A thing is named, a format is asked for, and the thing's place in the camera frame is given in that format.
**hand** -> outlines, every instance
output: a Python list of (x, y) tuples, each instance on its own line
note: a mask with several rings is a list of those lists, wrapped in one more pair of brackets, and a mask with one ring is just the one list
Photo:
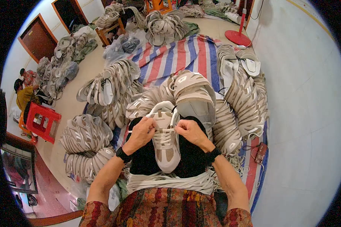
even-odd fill
[(180, 120), (174, 130), (189, 142), (200, 147), (204, 152), (211, 152), (215, 148), (194, 120)]
[(131, 155), (147, 144), (155, 134), (156, 125), (153, 118), (143, 117), (139, 123), (133, 127), (133, 132), (131, 133), (129, 140), (123, 146), (123, 151), (127, 155)]

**red plastic stool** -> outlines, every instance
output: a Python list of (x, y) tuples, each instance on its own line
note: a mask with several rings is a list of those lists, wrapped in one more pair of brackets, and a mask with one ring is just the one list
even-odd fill
[[(34, 122), (36, 114), (43, 116), (40, 124)], [(48, 118), (47, 128), (43, 126), (45, 118)], [(57, 123), (59, 123), (61, 118), (62, 116), (59, 113), (56, 113), (54, 110), (32, 102), (29, 109), (26, 126), (27, 129), (31, 130), (33, 133), (54, 144), (55, 139), (50, 136), (50, 130), (52, 128), (53, 121), (57, 121)]]

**black wristband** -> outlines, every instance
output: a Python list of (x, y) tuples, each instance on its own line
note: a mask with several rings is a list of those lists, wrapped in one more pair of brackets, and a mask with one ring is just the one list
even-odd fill
[(116, 151), (116, 156), (121, 158), (124, 163), (128, 163), (130, 160), (131, 160), (131, 155), (127, 155), (124, 151), (123, 151), (123, 148), (120, 147), (117, 151)]
[(210, 166), (214, 161), (215, 161), (215, 158), (217, 156), (219, 156), (221, 153), (221, 151), (218, 149), (218, 148), (215, 148), (213, 151), (211, 152), (207, 152), (205, 154), (205, 162), (208, 166)]

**floor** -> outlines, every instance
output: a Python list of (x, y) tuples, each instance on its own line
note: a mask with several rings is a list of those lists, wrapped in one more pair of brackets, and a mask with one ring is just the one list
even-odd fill
[[(239, 30), (239, 26), (234, 23), (205, 18), (185, 18), (184, 20), (198, 24), (200, 27), (200, 34), (208, 35), (214, 39), (219, 39), (224, 43), (235, 45), (224, 35), (227, 30)], [(51, 144), (49, 142), (45, 142), (42, 138), (39, 138), (37, 144), (37, 150), (52, 174), (75, 198), (79, 197), (79, 194), (77, 190), (74, 190), (74, 187), (76, 186), (74, 181), (65, 173), (65, 163), (63, 162), (65, 150), (59, 139), (62, 131), (66, 127), (67, 120), (73, 118), (75, 115), (81, 114), (86, 105), (85, 102), (78, 102), (76, 100), (76, 93), (78, 89), (87, 80), (92, 79), (100, 73), (104, 68), (105, 60), (102, 58), (104, 49), (101, 47), (101, 41), (98, 37), (97, 42), (99, 46), (87, 55), (79, 64), (80, 70), (77, 77), (66, 85), (62, 98), (55, 103), (54, 109), (62, 115), (55, 143)]]

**fan pole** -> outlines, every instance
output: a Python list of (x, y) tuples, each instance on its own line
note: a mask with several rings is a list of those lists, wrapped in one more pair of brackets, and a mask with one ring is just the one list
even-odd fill
[(244, 27), (245, 16), (246, 16), (246, 0), (244, 0), (244, 8), (242, 9), (242, 18), (241, 18), (239, 31), (227, 30), (225, 32), (225, 36), (231, 42), (236, 43), (237, 45), (244, 45), (247, 47), (251, 45), (251, 40), (246, 35), (241, 34), (242, 28)]

